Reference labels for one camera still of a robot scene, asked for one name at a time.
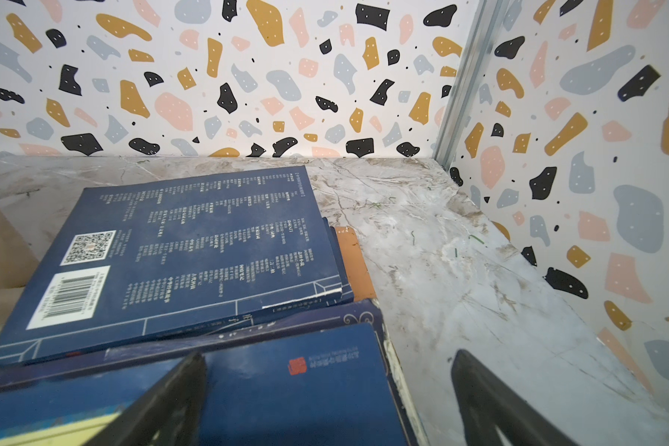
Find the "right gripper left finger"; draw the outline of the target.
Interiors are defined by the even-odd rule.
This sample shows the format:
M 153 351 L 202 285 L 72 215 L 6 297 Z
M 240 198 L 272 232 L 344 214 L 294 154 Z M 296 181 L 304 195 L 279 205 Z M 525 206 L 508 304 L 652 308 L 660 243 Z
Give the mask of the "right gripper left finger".
M 191 353 L 87 443 L 195 445 L 206 390 L 206 359 Z

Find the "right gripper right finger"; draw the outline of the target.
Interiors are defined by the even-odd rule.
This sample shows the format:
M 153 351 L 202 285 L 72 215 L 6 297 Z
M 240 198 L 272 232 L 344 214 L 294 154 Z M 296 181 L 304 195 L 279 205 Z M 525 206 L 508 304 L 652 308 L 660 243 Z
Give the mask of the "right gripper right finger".
M 451 379 L 468 445 L 574 445 L 472 353 L 455 354 Z

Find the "navy book with barcode back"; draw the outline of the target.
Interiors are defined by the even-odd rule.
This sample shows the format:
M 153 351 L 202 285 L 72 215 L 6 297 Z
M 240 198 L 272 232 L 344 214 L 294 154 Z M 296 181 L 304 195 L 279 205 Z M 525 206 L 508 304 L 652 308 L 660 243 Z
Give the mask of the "navy book with barcode back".
M 305 167 L 85 189 L 0 332 L 0 367 L 349 303 Z

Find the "dark blue Little Prince book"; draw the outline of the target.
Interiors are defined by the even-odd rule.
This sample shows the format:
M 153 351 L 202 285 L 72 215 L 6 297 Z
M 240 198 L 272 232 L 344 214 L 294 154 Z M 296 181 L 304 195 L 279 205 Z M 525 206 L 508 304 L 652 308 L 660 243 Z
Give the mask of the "dark blue Little Prince book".
M 277 321 L 250 325 L 229 332 L 181 336 L 77 354 L 49 362 L 0 368 L 0 393 L 35 386 L 50 379 L 96 375 L 128 366 L 174 359 L 186 356 L 192 351 L 206 353 L 361 323 L 373 326 L 378 341 L 388 338 L 378 301 L 364 299 L 345 305 L 301 311 Z

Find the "brown-edged navy book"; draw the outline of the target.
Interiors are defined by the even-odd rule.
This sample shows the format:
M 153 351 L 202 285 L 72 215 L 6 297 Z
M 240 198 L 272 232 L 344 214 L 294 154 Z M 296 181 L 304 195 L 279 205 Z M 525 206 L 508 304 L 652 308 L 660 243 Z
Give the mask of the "brown-edged navy book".
M 336 227 L 334 231 L 343 256 L 349 284 L 354 294 L 354 301 L 376 299 L 376 291 L 355 230 L 351 227 Z

